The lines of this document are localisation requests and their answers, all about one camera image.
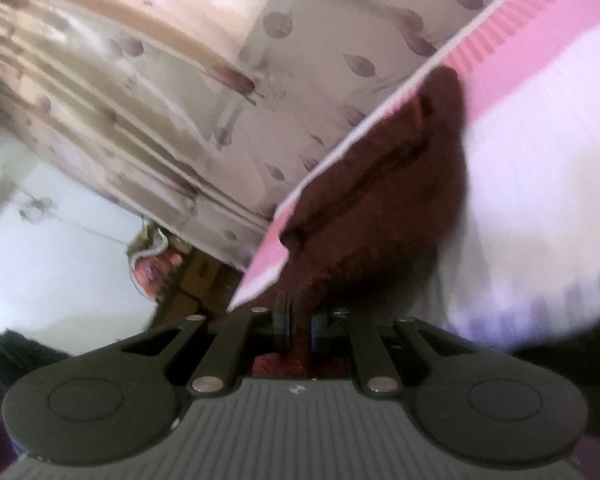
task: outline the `dark red cloth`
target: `dark red cloth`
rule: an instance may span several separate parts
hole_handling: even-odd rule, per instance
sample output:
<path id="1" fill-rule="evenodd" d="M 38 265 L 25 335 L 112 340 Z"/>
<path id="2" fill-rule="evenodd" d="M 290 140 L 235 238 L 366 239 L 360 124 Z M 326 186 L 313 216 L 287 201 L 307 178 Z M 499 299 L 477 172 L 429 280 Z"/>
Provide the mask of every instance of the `dark red cloth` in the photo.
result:
<path id="1" fill-rule="evenodd" d="M 259 359 L 254 373 L 319 373 L 308 347 L 315 307 L 440 243 L 466 195 L 463 128 L 458 75 L 438 67 L 416 97 L 306 186 L 280 237 L 289 261 L 278 282 L 248 304 L 270 308 L 287 291 L 294 300 L 294 350 Z"/>

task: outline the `metal rivet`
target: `metal rivet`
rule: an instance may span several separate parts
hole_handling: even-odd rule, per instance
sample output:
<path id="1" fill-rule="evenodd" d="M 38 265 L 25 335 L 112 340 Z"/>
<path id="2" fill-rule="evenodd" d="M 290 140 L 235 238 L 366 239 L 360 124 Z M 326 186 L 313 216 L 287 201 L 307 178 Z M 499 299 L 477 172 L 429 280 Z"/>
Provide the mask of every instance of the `metal rivet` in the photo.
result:
<path id="1" fill-rule="evenodd" d="M 398 381 L 391 377 L 373 377 L 367 381 L 366 386 L 378 394 L 387 394 L 398 389 Z"/>
<path id="2" fill-rule="evenodd" d="M 201 394 L 212 394 L 222 390 L 224 383 L 219 377 L 204 376 L 198 377 L 191 383 L 191 387 Z"/>

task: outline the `black fabric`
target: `black fabric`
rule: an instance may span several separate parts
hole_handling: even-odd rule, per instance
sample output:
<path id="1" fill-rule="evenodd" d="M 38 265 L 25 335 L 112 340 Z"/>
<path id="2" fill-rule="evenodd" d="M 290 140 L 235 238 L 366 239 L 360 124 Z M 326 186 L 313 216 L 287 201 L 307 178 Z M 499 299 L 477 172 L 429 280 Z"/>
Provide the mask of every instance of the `black fabric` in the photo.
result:
<path id="1" fill-rule="evenodd" d="M 33 370 L 69 357 L 65 352 L 27 339 L 12 330 L 0 334 L 0 418 L 4 396 L 17 380 Z"/>
<path id="2" fill-rule="evenodd" d="M 600 322 L 583 332 L 525 348 L 514 355 L 548 368 L 579 386 L 589 404 L 587 431 L 600 437 Z"/>

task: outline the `floral curtain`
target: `floral curtain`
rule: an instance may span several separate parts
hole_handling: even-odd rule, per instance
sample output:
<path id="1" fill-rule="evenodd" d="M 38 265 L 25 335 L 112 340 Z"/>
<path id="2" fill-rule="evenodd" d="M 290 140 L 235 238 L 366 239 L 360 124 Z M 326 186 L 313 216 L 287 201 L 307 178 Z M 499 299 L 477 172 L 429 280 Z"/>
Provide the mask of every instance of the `floral curtain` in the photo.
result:
<path id="1" fill-rule="evenodd" d="M 492 0 L 0 0 L 0 121 L 245 267 L 275 205 Z"/>

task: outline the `gray ribbed platform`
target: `gray ribbed platform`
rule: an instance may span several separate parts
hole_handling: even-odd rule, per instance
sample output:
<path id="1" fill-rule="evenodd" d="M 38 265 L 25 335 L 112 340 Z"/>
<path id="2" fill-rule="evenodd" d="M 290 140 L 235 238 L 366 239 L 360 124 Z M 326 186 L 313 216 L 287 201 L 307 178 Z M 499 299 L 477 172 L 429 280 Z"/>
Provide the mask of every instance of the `gray ribbed platform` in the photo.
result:
<path id="1" fill-rule="evenodd" d="M 170 436 L 128 460 L 95 468 L 73 468 L 24 458 L 0 477 L 1 480 L 429 478 L 582 480 L 566 462 L 526 471 L 489 470 L 460 462 L 424 439 L 399 404 L 363 397 L 348 380 L 254 379 L 244 380 L 230 396 L 194 402 Z"/>

